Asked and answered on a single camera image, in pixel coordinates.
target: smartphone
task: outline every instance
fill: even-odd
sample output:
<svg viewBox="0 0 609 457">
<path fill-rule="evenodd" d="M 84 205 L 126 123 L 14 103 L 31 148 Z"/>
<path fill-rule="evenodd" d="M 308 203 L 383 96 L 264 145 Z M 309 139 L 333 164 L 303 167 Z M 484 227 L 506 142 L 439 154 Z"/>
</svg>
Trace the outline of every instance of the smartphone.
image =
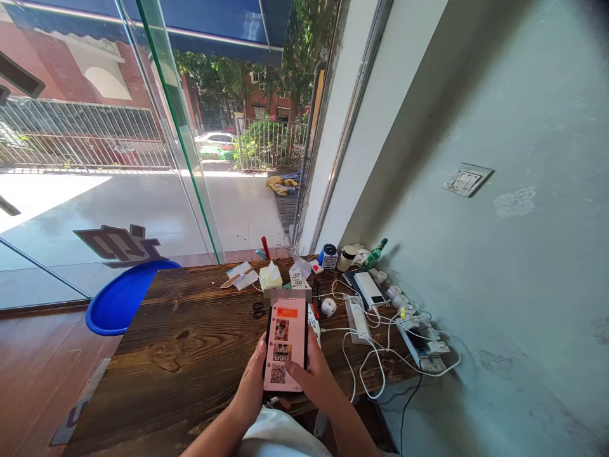
<svg viewBox="0 0 609 457">
<path fill-rule="evenodd" d="M 264 390 L 270 397 L 292 396 L 303 388 L 285 370 L 291 360 L 306 369 L 309 332 L 304 298 L 280 298 L 271 306 L 266 325 Z"/>
</svg>

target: person's left hand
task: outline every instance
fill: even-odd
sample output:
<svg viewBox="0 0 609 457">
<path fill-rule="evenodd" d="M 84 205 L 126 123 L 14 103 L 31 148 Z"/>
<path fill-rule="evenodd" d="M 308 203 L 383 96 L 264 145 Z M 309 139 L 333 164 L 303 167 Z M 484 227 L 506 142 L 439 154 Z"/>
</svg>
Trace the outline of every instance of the person's left hand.
<svg viewBox="0 0 609 457">
<path fill-rule="evenodd" d="M 262 377 L 266 356 L 266 332 L 262 334 L 246 370 L 241 377 L 239 388 L 227 409 L 231 410 L 239 426 L 247 430 L 253 425 L 262 407 L 264 379 Z"/>
</svg>

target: blue can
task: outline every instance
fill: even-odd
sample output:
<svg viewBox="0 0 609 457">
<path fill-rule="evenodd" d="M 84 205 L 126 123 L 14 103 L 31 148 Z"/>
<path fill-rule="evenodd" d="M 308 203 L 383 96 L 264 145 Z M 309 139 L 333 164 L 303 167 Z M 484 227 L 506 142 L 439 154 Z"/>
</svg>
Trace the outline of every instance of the blue can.
<svg viewBox="0 0 609 457">
<path fill-rule="evenodd" d="M 338 251 L 336 246 L 333 244 L 324 244 L 324 248 L 317 257 L 319 265 L 323 268 L 333 269 L 336 268 L 336 262 L 338 262 Z"/>
</svg>

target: sunlight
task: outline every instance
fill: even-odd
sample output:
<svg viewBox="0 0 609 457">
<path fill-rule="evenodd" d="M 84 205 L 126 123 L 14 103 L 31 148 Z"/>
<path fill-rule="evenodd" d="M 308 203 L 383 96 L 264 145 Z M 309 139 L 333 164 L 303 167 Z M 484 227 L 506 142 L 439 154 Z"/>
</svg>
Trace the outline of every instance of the sunlight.
<svg viewBox="0 0 609 457">
<path fill-rule="evenodd" d="M 0 174 L 0 195 L 21 214 L 0 211 L 0 234 L 77 197 L 111 176 Z"/>
<path fill-rule="evenodd" d="M 241 173 L 239 171 L 204 171 L 207 178 L 266 178 L 266 173 Z"/>
</svg>

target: phone screen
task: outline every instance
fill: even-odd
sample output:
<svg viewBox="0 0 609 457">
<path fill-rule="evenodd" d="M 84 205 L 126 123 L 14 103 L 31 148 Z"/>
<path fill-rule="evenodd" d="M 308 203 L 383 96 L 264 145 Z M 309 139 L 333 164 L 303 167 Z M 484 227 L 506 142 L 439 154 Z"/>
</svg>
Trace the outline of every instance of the phone screen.
<svg viewBox="0 0 609 457">
<path fill-rule="evenodd" d="M 304 298 L 277 300 L 270 314 L 266 348 L 265 390 L 302 392 L 285 370 L 291 360 L 305 366 L 306 302 Z"/>
</svg>

